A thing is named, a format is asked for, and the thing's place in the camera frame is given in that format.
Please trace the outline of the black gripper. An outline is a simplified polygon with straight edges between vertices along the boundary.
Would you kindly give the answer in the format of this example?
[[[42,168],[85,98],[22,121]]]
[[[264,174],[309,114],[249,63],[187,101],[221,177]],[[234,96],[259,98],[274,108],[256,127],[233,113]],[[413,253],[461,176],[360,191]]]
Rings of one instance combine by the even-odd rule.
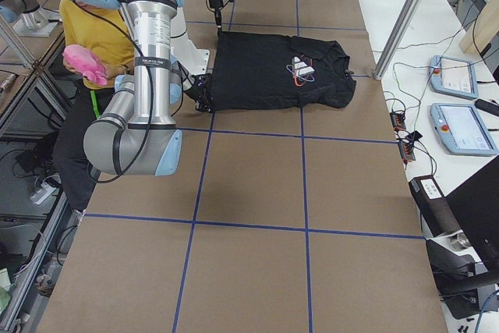
[[[224,0],[207,0],[207,7],[214,12],[214,20],[217,27],[217,32],[222,33],[222,14],[224,8]]]
[[[206,74],[188,75],[182,83],[183,92],[192,100],[198,101],[207,80]]]

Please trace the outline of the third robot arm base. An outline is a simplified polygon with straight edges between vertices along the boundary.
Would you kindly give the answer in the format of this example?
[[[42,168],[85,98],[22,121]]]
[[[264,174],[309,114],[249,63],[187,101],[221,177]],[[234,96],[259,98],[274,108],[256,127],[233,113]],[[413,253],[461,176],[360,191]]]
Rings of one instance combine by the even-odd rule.
[[[61,21],[57,10],[42,7],[38,0],[1,0],[1,16],[24,37],[48,37]]]

